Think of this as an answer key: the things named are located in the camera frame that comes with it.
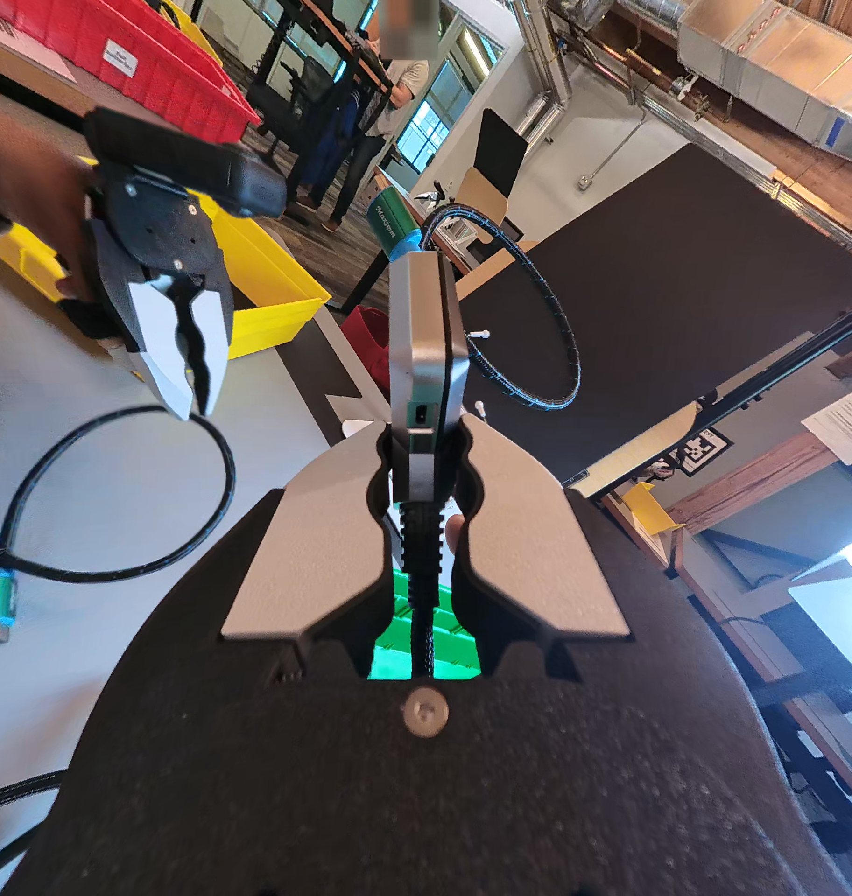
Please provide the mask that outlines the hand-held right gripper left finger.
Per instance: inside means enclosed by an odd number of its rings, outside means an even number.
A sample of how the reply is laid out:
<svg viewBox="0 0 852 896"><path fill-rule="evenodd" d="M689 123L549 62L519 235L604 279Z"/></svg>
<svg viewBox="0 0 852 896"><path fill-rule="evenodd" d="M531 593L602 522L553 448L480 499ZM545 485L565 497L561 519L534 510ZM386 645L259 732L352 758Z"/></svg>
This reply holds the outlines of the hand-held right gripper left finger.
<svg viewBox="0 0 852 896"><path fill-rule="evenodd" d="M394 615L390 426L370 423L285 487L221 627L230 641L314 639L342 630L374 645Z"/></svg>

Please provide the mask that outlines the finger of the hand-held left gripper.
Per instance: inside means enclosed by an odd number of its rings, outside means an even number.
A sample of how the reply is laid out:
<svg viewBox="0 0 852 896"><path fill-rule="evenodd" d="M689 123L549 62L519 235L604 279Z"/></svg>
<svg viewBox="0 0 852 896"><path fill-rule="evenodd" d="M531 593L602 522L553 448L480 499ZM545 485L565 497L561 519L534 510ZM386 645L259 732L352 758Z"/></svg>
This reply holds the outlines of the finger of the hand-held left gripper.
<svg viewBox="0 0 852 896"><path fill-rule="evenodd" d="M200 284L190 276L160 275L127 286L136 323L133 359L161 404L183 421L203 404L196 397L203 385L203 342L191 315Z"/></svg>
<svg viewBox="0 0 852 896"><path fill-rule="evenodd" d="M214 410L226 375L233 332L234 297L229 280L207 280L185 305L186 363L193 377L196 407Z"/></svg>

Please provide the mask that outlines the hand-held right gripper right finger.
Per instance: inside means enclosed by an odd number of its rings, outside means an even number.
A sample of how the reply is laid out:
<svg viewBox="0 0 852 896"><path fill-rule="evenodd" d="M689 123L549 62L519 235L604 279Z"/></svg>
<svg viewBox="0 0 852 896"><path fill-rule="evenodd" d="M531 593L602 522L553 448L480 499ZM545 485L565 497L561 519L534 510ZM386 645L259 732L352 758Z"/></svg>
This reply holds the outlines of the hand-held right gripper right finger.
<svg viewBox="0 0 852 896"><path fill-rule="evenodd" d="M478 417L461 417L454 614L478 649L620 641L630 628L566 488Z"/></svg>

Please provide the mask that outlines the yellow plastic bin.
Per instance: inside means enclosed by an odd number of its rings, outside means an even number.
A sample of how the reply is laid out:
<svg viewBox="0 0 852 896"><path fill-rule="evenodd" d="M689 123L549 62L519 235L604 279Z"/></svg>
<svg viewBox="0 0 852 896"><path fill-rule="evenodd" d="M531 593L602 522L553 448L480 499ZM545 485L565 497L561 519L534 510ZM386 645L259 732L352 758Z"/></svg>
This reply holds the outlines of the yellow plastic bin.
<svg viewBox="0 0 852 896"><path fill-rule="evenodd" d="M330 297L266 230L231 216L209 196L191 191L211 221L232 286L229 360L291 342ZM63 270L53 250L20 225L0 235L0 260L53 303Z"/></svg>

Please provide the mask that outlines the green plastic bin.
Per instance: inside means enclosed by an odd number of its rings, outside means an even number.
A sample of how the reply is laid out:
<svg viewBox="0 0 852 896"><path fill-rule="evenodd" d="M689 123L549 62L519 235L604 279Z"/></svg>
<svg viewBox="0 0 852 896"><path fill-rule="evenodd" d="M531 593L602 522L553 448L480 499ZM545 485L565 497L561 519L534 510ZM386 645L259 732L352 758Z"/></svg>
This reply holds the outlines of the green plastic bin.
<svg viewBox="0 0 852 896"><path fill-rule="evenodd" d="M376 641L369 677L380 680L411 678L409 636L411 611L408 601L408 576L393 563L394 617ZM434 677L472 679L480 665L474 639L458 623L452 610L452 593L439 585L439 604L433 615Z"/></svg>

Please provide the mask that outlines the black HDMI switch box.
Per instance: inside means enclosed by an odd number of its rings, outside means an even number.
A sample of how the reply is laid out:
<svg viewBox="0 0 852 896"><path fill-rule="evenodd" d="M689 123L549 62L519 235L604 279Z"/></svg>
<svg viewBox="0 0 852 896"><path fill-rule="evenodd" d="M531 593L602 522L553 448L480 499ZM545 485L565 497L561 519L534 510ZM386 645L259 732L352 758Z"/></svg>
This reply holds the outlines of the black HDMI switch box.
<svg viewBox="0 0 852 896"><path fill-rule="evenodd" d="M390 263L389 281L394 499L443 504L469 371L453 267L442 252L408 252Z"/></svg>

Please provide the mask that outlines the person's left hand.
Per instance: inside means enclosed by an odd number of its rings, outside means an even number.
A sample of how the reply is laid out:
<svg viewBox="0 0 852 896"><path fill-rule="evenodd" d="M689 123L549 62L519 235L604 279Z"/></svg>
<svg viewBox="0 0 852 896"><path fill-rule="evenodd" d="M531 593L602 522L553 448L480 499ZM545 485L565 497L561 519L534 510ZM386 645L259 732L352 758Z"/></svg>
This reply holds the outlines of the person's left hand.
<svg viewBox="0 0 852 896"><path fill-rule="evenodd" d="M86 278L84 212L91 186L89 166L0 110L0 235L14 224L33 233L63 262L63 296L88 303L96 300Z"/></svg>

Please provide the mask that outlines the red chair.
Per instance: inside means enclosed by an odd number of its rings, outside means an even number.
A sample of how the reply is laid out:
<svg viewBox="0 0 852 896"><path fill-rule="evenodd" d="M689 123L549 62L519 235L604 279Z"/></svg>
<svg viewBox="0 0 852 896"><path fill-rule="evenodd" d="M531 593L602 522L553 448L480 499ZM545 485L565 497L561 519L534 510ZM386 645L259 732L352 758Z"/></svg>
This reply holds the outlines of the red chair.
<svg viewBox="0 0 852 896"><path fill-rule="evenodd" d="M377 308L357 307L341 330L379 391L390 399L389 316Z"/></svg>

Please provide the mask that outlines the red ribbed plastic bin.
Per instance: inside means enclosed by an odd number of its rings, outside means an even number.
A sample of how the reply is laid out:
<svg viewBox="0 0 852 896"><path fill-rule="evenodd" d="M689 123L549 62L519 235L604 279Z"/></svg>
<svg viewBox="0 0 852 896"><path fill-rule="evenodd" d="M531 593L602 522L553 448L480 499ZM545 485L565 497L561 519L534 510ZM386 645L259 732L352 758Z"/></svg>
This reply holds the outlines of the red ribbed plastic bin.
<svg viewBox="0 0 852 896"><path fill-rule="evenodd" d="M222 66L135 1L0 1L0 22L194 137L239 141L261 118Z"/></svg>

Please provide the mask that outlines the white square marker tag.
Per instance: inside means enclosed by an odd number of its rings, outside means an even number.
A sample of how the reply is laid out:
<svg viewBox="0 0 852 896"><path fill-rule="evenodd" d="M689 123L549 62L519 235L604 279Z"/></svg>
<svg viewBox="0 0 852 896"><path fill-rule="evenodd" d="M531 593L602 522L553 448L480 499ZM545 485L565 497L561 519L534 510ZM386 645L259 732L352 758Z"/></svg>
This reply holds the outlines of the white square marker tag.
<svg viewBox="0 0 852 896"><path fill-rule="evenodd" d="M684 475L695 476L733 445L734 442L728 436L709 427L671 449L667 454L667 462Z"/></svg>

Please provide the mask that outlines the wooden beam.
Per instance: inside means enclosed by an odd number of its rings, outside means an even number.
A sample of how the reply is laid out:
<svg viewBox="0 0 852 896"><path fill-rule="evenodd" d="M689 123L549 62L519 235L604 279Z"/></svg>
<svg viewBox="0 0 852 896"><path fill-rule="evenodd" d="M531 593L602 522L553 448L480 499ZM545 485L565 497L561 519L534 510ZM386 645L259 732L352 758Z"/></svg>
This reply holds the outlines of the wooden beam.
<svg viewBox="0 0 852 896"><path fill-rule="evenodd" d="M668 516L692 534L704 532L839 462L805 431L678 500Z"/></svg>

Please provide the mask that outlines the black panel with wooden rim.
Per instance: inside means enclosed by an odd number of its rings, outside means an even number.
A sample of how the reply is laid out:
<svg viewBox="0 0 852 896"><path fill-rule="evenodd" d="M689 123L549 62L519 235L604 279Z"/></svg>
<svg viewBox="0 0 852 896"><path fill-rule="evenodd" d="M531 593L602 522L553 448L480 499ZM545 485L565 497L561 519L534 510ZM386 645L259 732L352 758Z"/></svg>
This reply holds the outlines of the black panel with wooden rim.
<svg viewBox="0 0 852 896"><path fill-rule="evenodd" d="M528 140L493 109L485 108L474 163L465 172L454 200L475 209L494 224L502 225L528 146Z"/></svg>
<svg viewBox="0 0 852 896"><path fill-rule="evenodd" d="M562 482L852 308L852 253L692 144L529 257L574 331L577 397L526 408L472 365L464 405Z"/></svg>

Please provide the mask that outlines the bright softbox light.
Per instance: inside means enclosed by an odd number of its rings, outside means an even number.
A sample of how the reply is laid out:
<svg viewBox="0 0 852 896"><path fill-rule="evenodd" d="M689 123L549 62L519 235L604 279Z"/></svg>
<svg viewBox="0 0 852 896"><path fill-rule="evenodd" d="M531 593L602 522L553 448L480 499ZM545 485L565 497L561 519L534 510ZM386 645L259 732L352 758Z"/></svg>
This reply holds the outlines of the bright softbox light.
<svg viewBox="0 0 852 896"><path fill-rule="evenodd" d="M852 543L794 578L788 592L852 668Z"/></svg>

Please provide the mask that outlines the white paper label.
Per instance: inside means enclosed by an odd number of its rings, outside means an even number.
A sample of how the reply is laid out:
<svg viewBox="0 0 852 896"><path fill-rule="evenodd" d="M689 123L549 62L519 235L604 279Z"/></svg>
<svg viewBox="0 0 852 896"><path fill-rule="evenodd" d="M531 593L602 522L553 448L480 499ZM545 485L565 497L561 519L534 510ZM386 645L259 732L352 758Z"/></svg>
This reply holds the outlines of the white paper label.
<svg viewBox="0 0 852 896"><path fill-rule="evenodd" d="M852 392L801 421L846 466L852 465Z"/></svg>

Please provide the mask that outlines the silver air duct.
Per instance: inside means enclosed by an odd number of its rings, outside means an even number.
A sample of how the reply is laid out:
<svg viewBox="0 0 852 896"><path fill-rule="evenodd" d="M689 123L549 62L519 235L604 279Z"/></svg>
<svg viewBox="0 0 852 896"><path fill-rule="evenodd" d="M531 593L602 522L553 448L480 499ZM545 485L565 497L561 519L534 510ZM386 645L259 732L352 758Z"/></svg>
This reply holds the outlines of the silver air duct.
<svg viewBox="0 0 852 896"><path fill-rule="evenodd" d="M620 2L676 40L678 62L852 162L852 36L784 2Z"/></svg>

